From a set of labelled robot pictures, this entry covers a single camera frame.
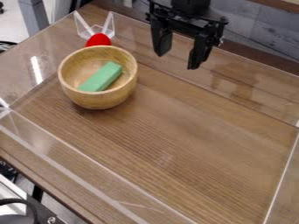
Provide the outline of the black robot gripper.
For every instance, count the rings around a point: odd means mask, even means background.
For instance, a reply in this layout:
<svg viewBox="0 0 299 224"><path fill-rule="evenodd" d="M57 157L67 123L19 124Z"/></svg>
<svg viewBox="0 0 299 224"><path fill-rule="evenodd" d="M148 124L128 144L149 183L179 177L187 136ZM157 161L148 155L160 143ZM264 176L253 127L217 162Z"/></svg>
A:
<svg viewBox="0 0 299 224"><path fill-rule="evenodd" d="M189 52L189 70L200 67L207 60L212 46L223 44L224 29L229 23L225 16L211 8L211 0L145 0L149 11L147 17L164 19L173 31L195 36ZM153 51L159 57L172 48L173 33L168 23L157 18L151 19Z"/></svg>

